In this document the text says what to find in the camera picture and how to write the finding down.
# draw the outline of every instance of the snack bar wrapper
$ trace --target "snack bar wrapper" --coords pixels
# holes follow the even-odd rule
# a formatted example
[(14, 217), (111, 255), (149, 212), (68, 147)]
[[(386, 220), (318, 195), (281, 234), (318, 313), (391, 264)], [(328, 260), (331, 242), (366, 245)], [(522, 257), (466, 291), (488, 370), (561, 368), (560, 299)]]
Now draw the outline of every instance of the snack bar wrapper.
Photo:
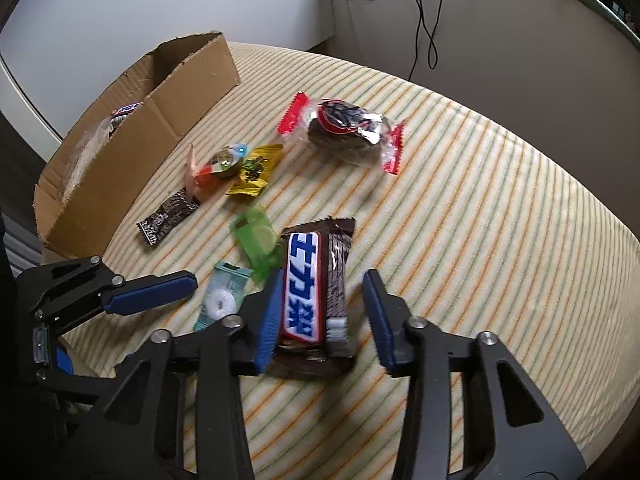
[(182, 188), (161, 203), (151, 215), (136, 225), (142, 233), (145, 242), (151, 246), (161, 242), (171, 230), (190, 216), (200, 202), (196, 198), (189, 199)]
[(278, 126), (286, 139), (310, 142), (346, 162), (398, 174), (404, 121), (370, 112), (340, 99), (298, 92)]
[(284, 299), (274, 360), (305, 378), (349, 371), (357, 342), (349, 334), (344, 273), (355, 220), (327, 218), (286, 228)]

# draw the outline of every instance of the black cable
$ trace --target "black cable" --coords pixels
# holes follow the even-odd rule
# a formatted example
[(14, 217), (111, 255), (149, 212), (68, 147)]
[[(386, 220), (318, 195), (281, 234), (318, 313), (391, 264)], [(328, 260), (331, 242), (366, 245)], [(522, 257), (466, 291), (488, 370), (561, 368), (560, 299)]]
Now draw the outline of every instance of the black cable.
[[(418, 16), (418, 25), (416, 28), (416, 33), (415, 33), (415, 57), (414, 57), (414, 64), (412, 65), (411, 68), (411, 72), (409, 72), (409, 77), (407, 78), (407, 81), (411, 81), (412, 76), (414, 75), (414, 71), (415, 71), (415, 67), (418, 65), (418, 47), (419, 47), (419, 37), (420, 37), (420, 26), (422, 26), (422, 28), (424, 29), (424, 31), (427, 33), (427, 37), (429, 38), (429, 50), (427, 52), (427, 63), (429, 65), (429, 68), (431, 68), (432, 70), (434, 70), (436, 68), (436, 66), (438, 65), (438, 49), (436, 48), (436, 44), (434, 41), (435, 35), (436, 35), (436, 29), (438, 28), (438, 23), (440, 22), (440, 12), (442, 11), (442, 3), (444, 0), (440, 0), (439, 4), (438, 4), (438, 13), (436, 16), (436, 21), (433, 25), (433, 29), (431, 30), (431, 33), (429, 32), (429, 30), (427, 29), (426, 24), (424, 23), (424, 6), (422, 4), (422, 0), (414, 0), (415, 4), (418, 7), (418, 12), (420, 13)], [(431, 63), (431, 51), (433, 50), (434, 53), (434, 59), (433, 59), (433, 63)]]

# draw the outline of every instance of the blue gripper pad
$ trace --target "blue gripper pad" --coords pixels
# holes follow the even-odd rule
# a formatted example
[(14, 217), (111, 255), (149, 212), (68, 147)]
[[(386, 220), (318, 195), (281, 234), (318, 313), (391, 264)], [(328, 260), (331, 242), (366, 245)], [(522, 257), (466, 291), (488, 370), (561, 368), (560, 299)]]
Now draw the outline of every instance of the blue gripper pad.
[(374, 282), (376, 277), (371, 275), (371, 270), (365, 272), (362, 279), (362, 299), (364, 308), (371, 325), (373, 340), (376, 342), (376, 351), (380, 364), (390, 373), (395, 365), (394, 361), (394, 338), (389, 326), (388, 319), (382, 304), (382, 298), (376, 290)]
[(392, 376), (404, 376), (414, 362), (414, 347), (406, 339), (404, 322), (411, 316), (406, 303), (386, 291), (376, 269), (364, 273), (362, 299), (376, 342), (380, 364)]
[(196, 277), (184, 271), (176, 272), (175, 277), (169, 274), (161, 278), (147, 276), (140, 280), (140, 283), (145, 280), (145, 286), (136, 286), (137, 280), (133, 280), (127, 282), (121, 289), (114, 290), (109, 303), (104, 306), (105, 312), (128, 316), (181, 300), (193, 294), (198, 288)]
[(262, 318), (262, 326), (257, 333), (258, 343), (255, 349), (254, 362), (259, 374), (264, 373), (267, 366), (269, 366), (278, 342), (280, 316), (282, 315), (282, 297), (284, 294), (283, 280), (284, 269), (280, 269), (269, 295), (269, 303)]
[(280, 333), (284, 270), (271, 269), (263, 290), (244, 298), (238, 316), (244, 319), (254, 336), (252, 363), (257, 375), (264, 373), (271, 362)]
[(56, 363), (65, 374), (74, 374), (74, 364), (71, 362), (71, 357), (65, 354), (62, 349), (56, 348)]

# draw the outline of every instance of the candy wrapper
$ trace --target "candy wrapper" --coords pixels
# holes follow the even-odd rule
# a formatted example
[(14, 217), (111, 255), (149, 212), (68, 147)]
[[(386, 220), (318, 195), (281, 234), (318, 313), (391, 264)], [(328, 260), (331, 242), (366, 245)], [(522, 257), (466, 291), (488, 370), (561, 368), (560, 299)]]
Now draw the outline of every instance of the candy wrapper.
[(327, 218), (286, 228), (284, 304), (275, 361), (306, 378), (332, 378), (353, 367), (344, 273), (355, 220)]
[(271, 268), (281, 265), (283, 253), (268, 216), (261, 207), (250, 207), (234, 219), (231, 232), (251, 261), (254, 282), (263, 283)]
[(237, 175), (248, 151), (246, 144), (234, 144), (222, 148), (195, 173), (196, 186), (209, 187), (220, 179)]
[(278, 126), (285, 139), (310, 142), (351, 164), (398, 174), (404, 121), (338, 99), (298, 92)]
[(246, 152), (246, 144), (225, 146), (196, 171), (195, 154), (191, 146), (187, 154), (184, 187), (136, 224), (145, 242), (151, 246), (161, 242), (174, 227), (196, 211), (217, 184), (238, 174)]
[(124, 119), (132, 113), (136, 108), (140, 108), (142, 106), (142, 102), (133, 103), (132, 105), (123, 106), (122, 108), (118, 108), (111, 112), (111, 117), (109, 120), (109, 136), (111, 137), (113, 133), (116, 131), (117, 127), (120, 126)]
[(193, 326), (194, 332), (204, 330), (219, 319), (238, 312), (251, 273), (251, 269), (227, 262), (216, 263), (200, 307), (200, 315)]
[(189, 199), (187, 197), (187, 192), (183, 188), (172, 194), (162, 202), (158, 209), (136, 225), (145, 238), (145, 242), (154, 246), (161, 242), (187, 216), (196, 211), (199, 205), (200, 202), (196, 198)]
[(271, 173), (282, 158), (282, 144), (258, 146), (244, 160), (238, 181), (226, 192), (228, 195), (258, 196), (271, 179)]

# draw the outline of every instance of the striped tablecloth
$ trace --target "striped tablecloth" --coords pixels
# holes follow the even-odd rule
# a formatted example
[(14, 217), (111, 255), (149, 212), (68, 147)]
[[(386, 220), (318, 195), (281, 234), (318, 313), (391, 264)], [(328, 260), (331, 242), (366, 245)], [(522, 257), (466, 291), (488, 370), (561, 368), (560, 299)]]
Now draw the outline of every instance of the striped tablecloth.
[[(492, 330), (536, 381), (588, 462), (610, 441), (639, 394), (639, 243), (558, 165), (469, 108), (397, 77), (343, 60), (232, 44), (242, 84), (167, 158), (104, 254), (126, 278), (188, 269), (201, 286), (188, 302), (121, 318), (98, 316), (68, 335), (101, 375), (156, 328), (191, 331), (218, 260), (246, 264), (229, 231), (246, 202), (221, 189), (155, 248), (135, 222), (182, 186), (188, 146), (198, 163), (232, 142), (276, 139), (297, 90), (407, 119), (401, 173), (380, 174), (296, 146), (259, 197), (279, 230), (355, 216), (348, 304), (360, 342), (355, 370), (330, 384), (242, 379), (256, 478), (389, 478), (407, 391), (378, 363), (362, 317), (363, 272), (443, 330)], [(193, 402), (194, 384), (188, 402)], [(462, 464), (462, 404), (453, 381), (452, 466)], [(193, 470), (193, 410), (186, 467)]]

